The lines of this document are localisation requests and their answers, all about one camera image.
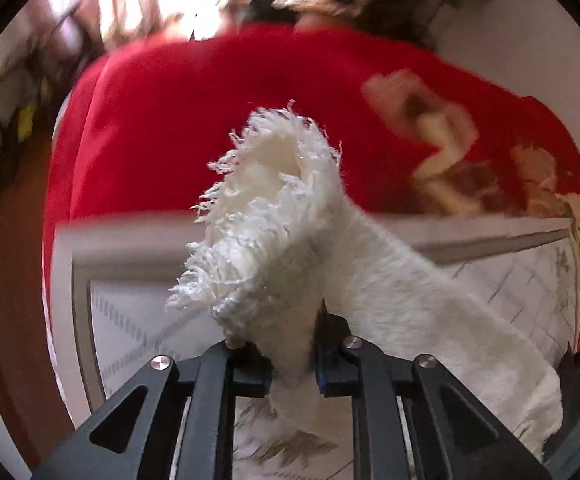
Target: white towel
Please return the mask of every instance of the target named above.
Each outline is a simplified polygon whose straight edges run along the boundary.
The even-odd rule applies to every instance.
[[[386,354],[437,356],[540,458],[562,407],[556,372],[535,346],[345,197],[340,154],[312,121],[259,110],[231,138],[235,149],[210,165],[225,179],[198,206],[205,240],[191,247],[169,305],[208,305],[228,338],[271,359],[264,433],[300,430],[350,447],[349,403],[323,399],[309,371],[324,298]],[[255,432],[245,426],[237,432]]]

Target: wooden floor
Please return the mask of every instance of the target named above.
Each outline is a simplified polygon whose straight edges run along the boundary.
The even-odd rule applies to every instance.
[[[0,412],[31,468],[73,431],[54,381],[41,297],[49,131],[26,141],[14,182],[0,186]]]

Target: red fabric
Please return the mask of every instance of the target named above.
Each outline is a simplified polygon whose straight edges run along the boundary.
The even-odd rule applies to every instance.
[[[404,68],[469,110],[480,137],[468,159],[489,159],[502,189],[523,208],[510,149],[519,139],[554,144],[566,142],[564,135],[571,142],[535,100],[406,43],[351,30],[298,33],[258,26],[209,41],[133,44],[84,74],[52,158],[45,261],[60,222],[190,208],[214,183],[206,164],[230,148],[228,132],[240,130],[256,108],[290,102],[324,128],[332,145],[342,143],[342,174],[352,200],[369,212],[389,212],[407,192],[412,170],[435,149],[390,132],[360,88],[376,73]],[[569,165],[580,174],[580,160]],[[568,182],[568,188],[580,187],[575,178]],[[45,272],[50,283],[50,265]]]

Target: red blanket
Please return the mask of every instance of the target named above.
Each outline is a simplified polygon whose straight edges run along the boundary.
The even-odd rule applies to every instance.
[[[215,181],[208,161],[230,148],[228,132],[259,107],[291,105],[341,144],[347,193],[366,211],[426,212],[424,200],[412,200],[419,190],[411,175],[438,146],[390,130],[361,92],[371,76],[403,69],[465,107],[478,130],[463,160],[440,179],[476,197],[484,212],[577,216],[567,197],[580,196],[578,151],[533,98],[406,43],[352,30],[258,26],[207,41],[132,44],[87,70],[54,149],[44,260],[51,261],[59,222],[190,208]],[[493,195],[482,192],[492,186]],[[46,283],[49,272],[46,265]]]

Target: metal screw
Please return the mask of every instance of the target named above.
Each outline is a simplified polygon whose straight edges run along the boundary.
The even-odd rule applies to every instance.
[[[150,365],[155,370],[165,370],[169,367],[169,357],[167,355],[157,355],[151,362]]]
[[[419,355],[417,361],[419,361],[419,366],[422,368],[434,368],[439,362],[436,357],[430,354]]]
[[[361,348],[362,344],[363,339],[357,337],[356,335],[349,335],[343,339],[343,346],[348,350],[356,350],[357,348]]]

